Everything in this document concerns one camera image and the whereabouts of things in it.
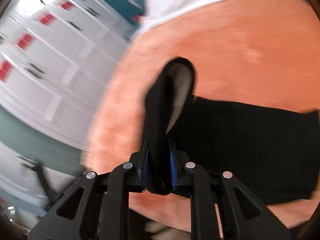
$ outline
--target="cabinet door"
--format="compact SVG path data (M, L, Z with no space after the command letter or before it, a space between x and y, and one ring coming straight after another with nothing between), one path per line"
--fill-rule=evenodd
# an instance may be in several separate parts
M15 44L7 44L6 47L28 68L92 109L97 107L105 90L105 83L26 30L17 36L20 38L15 40Z
M108 31L108 28L101 24L95 16L71 0L58 0L55 5L52 7L54 14L59 15L61 19L92 41L100 39Z
M98 46L113 57L115 61L119 61L128 44L119 38L116 33L109 31L100 40Z
M124 19L120 19L113 26L113 30L116 34L118 34L123 39L127 39L131 35L127 33L132 33L133 27L129 25Z
M118 16L97 0L75 0L75 2L109 29L119 21Z
M116 61L107 52L99 48L90 51L86 57L86 62L84 63L85 69L104 85L108 84L117 66Z
M6 54L0 54L0 86L11 104L24 113L32 112L38 118L46 118L61 100L61 96L45 86L41 75L29 68L17 67L20 62Z
M85 149L94 110L68 96L0 48L0 104L31 127Z
M62 20L57 15L54 15L49 8L48 10L37 13L33 17L33 21L37 24L34 25L36 28L54 34L54 36L58 37L63 44L78 56L86 54L87 51L90 51L94 46L94 44L82 34L80 29L72 25L72 22ZM44 39L52 40L48 35L46 35Z
M0 20L0 36L3 36L3 39L8 39L19 27L20 22L13 15L2 17Z

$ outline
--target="silver screw head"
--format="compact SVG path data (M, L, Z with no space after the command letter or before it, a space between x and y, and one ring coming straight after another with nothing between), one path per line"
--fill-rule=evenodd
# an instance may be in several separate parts
M224 173L222 173L222 176L226 179L231 179L233 174L230 171L225 171Z
M90 171L85 176L87 177L87 179L93 179L96 174L93 171Z
M131 169L133 167L133 164L132 163L124 163L122 165L122 167L124 167L125 169Z
M187 162L187 163L186 163L186 167L187 167L188 169L193 169L195 166L196 166L196 164L193 163L193 162Z

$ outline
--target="black cloth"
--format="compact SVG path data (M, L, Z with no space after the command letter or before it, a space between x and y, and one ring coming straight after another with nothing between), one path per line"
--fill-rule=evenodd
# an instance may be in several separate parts
M141 142L141 149L148 144L147 189L171 192L173 138L191 161L211 172L233 172L265 204L310 198L320 166L318 112L204 98L192 103L194 80L193 65L176 58L148 91Z
M208 171L233 172L265 204L310 198L319 176L318 112L197 98L167 135Z
M179 96L176 82L184 83L185 72L191 81L185 87L186 98L182 108L191 105L195 72L190 61L185 58L175 58L169 61L155 84L145 98L146 116L143 127L141 149L148 144L148 187L150 192L167 195L172 190L169 145L166 138L175 99Z

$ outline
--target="cabinet handle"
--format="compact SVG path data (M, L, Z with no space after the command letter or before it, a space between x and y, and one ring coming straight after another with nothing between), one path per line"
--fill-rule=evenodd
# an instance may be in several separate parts
M21 163L21 165L25 168L27 168L28 170L33 170L33 167L32 166L29 166L28 164L25 164L25 163Z
M40 68L38 68L35 64L28 62L28 64L33 67L35 70L39 71L42 74L45 74L45 72L43 70L41 70Z
M82 31L77 25L75 25L73 22L67 21L67 23L69 23L71 26L73 26L74 28L76 28L79 31Z
M86 9L86 11L89 12L90 14L92 14L94 17L100 16L100 14L97 13L95 10L93 10L91 7L88 7L88 8Z
M36 78L42 79L42 76L40 76L37 73L34 73L31 69L26 68L26 71L28 71L31 75L35 76Z
M43 5L47 6L47 3L44 2L43 0L40 0L40 2L41 2Z
M25 162L27 162L27 163L32 164L32 165L36 165L36 164L38 164L38 163L36 163L36 162L34 162L34 161L30 160L30 159L29 159L29 157L19 156L19 158L20 158L20 159L22 159L22 160L24 160L24 161L25 161Z

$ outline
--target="orange rug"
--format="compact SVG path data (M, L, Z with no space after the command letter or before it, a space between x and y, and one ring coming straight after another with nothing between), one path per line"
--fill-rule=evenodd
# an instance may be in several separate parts
M228 0L158 26L137 37L119 65L84 164L109 172L139 150L144 96L173 57L194 64L197 96L303 112L320 108L319 52L319 20L301 0ZM269 208L292 227L309 219L319 200L316 191L312 200ZM130 207L190 230L188 199L144 192L130 195Z

